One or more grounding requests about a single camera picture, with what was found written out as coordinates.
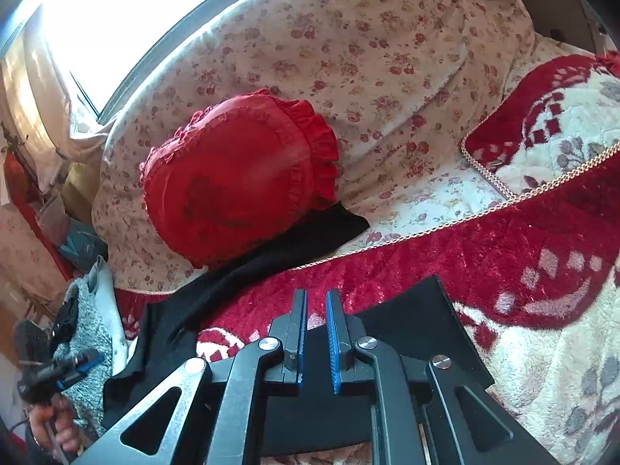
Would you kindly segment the person's left hand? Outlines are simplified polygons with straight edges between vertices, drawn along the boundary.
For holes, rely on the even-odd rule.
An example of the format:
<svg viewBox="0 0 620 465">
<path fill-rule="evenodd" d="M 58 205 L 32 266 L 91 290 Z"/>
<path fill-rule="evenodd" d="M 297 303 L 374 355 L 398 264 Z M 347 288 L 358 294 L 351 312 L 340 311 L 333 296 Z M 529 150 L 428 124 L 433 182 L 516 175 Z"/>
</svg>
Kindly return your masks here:
<svg viewBox="0 0 620 465">
<path fill-rule="evenodd" d="M 45 451 L 57 455 L 58 449 L 73 453 L 81 448 L 75 414 L 64 396 L 56 394 L 52 401 L 34 405 L 28 419 L 34 439 Z"/>
</svg>

